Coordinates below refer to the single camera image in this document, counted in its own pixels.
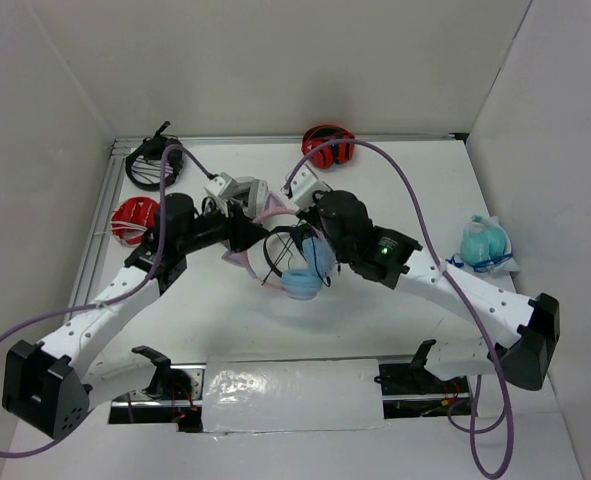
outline blue ear cup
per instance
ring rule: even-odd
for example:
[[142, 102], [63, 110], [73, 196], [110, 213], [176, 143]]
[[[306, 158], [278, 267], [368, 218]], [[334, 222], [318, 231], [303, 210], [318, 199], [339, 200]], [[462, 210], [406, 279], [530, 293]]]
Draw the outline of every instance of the blue ear cup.
[[474, 268], [505, 260], [506, 233], [504, 230], [480, 216], [473, 217], [472, 221], [484, 225], [484, 228], [479, 232], [470, 233], [470, 224], [466, 226], [460, 244], [462, 260]]
[[328, 244], [317, 237], [302, 242], [302, 256], [308, 268], [292, 268], [282, 274], [282, 287], [295, 300], [311, 300], [322, 289], [322, 279], [329, 276], [335, 255]]

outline red ear muffs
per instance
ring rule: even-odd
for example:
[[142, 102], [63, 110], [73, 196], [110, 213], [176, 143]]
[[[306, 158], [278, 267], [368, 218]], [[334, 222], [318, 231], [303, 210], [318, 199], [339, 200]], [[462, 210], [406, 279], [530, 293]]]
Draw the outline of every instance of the red ear muffs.
[[[355, 135], [335, 125], [319, 125], [310, 128], [302, 138], [302, 153], [306, 155], [315, 147], [334, 138], [355, 138]], [[343, 165], [353, 158], [353, 150], [354, 145], [348, 144], [324, 148], [313, 155], [311, 163], [322, 170], [332, 167], [335, 163]]]
[[111, 232], [122, 245], [142, 243], [144, 232], [155, 226], [159, 205], [148, 197], [133, 197], [122, 203], [111, 217]]

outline white tabletop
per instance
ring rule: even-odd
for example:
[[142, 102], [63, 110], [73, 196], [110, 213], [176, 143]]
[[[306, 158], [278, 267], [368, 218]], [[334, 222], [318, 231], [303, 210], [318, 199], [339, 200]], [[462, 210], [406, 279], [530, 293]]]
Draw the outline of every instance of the white tabletop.
[[[379, 145], [407, 173], [437, 251], [450, 257], [458, 249], [462, 227], [470, 216], [488, 213], [464, 145], [456, 141]], [[301, 156], [296, 144], [187, 146], [211, 171], [254, 175], [266, 179], [274, 190]], [[352, 164], [320, 176], [334, 189], [355, 193], [376, 224], [423, 243], [403, 184], [376, 154], [358, 149]], [[199, 204], [204, 184], [205, 178], [189, 165], [171, 191], [189, 193]], [[126, 180], [120, 198], [141, 194]], [[109, 344], [105, 359], [118, 358], [141, 344], [174, 362], [412, 354], [428, 338], [476, 335], [467, 321], [424, 300], [366, 282], [347, 268], [313, 301], [290, 300], [261, 288], [245, 271], [221, 261], [223, 252], [223, 247], [213, 247], [191, 255], [184, 275]], [[101, 286], [110, 282], [128, 253], [111, 240]], [[489, 280], [513, 288], [507, 275]], [[482, 417], [501, 410], [495, 383], [492, 379], [485, 383]], [[550, 384], [541, 392], [512, 391], [517, 417], [510, 478], [580, 478]], [[172, 425], [108, 426], [107, 411], [107, 405], [98, 408], [52, 451], [7, 462], [3, 479], [308, 480], [363, 479], [373, 474], [382, 478], [478, 478], [467, 436], [454, 431], [445, 418], [398, 420], [382, 429], [359, 432], [222, 437], [174, 433]], [[43, 441], [39, 432], [20, 423], [12, 448]], [[488, 436], [482, 445], [482, 458], [490, 467], [496, 466], [503, 433]], [[535, 450], [543, 455], [532, 455]]]

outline light blue headphones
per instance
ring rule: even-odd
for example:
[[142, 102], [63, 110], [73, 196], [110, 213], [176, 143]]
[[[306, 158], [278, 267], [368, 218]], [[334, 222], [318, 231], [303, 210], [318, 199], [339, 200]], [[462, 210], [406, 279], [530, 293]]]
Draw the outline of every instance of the light blue headphones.
[[[289, 233], [297, 250], [306, 260], [306, 268], [291, 268], [282, 272], [277, 268], [268, 254], [266, 242], [268, 238], [277, 233]], [[335, 255], [328, 243], [317, 236], [317, 232], [310, 225], [297, 227], [276, 227], [264, 239], [264, 259], [275, 275], [280, 277], [281, 286], [286, 294], [296, 300], [311, 300], [324, 285], [324, 279], [328, 279], [333, 266]]]
[[[471, 227], [475, 224], [483, 228], [471, 233]], [[480, 215], [475, 215], [466, 225], [459, 252], [462, 260], [476, 272], [500, 268], [513, 257], [510, 240], [504, 229], [496, 221]]]

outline robotic arm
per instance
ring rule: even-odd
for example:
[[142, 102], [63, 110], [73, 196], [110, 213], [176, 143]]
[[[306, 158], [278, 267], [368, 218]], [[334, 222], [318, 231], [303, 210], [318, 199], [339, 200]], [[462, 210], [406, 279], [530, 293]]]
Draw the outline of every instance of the robotic arm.
[[[309, 179], [312, 184], [307, 186], [302, 181], [298, 188], [303, 190], [294, 191], [294, 202], [306, 207], [301, 217], [324, 232], [338, 262], [348, 264], [366, 280], [421, 296], [468, 318], [461, 300], [443, 277], [443, 269], [448, 269], [495, 342], [508, 382], [528, 390], [542, 387], [559, 337], [558, 304], [554, 298], [541, 294], [533, 300], [497, 289], [445, 262], [436, 266], [417, 241], [373, 225], [366, 207], [352, 193], [328, 191], [314, 175]], [[95, 299], [99, 308], [73, 317], [34, 345], [20, 341], [8, 352], [4, 408], [55, 440], [68, 436], [94, 406], [141, 388], [151, 377], [148, 391], [155, 390], [169, 374], [168, 358], [148, 347], [137, 347], [133, 353], [151, 361], [147, 368], [135, 362], [117, 375], [100, 375], [82, 383], [108, 342], [184, 272], [187, 254], [221, 242], [228, 242], [232, 251], [240, 252], [268, 234], [254, 225], [235, 202], [227, 204], [225, 213], [218, 209], [202, 215], [196, 214], [187, 195], [167, 195], [166, 205], [166, 218], [156, 218], [157, 226], [166, 222], [167, 233], [153, 279], [128, 298], [103, 305], [146, 277], [156, 256], [158, 227], [145, 235], [142, 245]], [[486, 345], [479, 339], [444, 344], [427, 340], [411, 366], [441, 380], [493, 371]]]

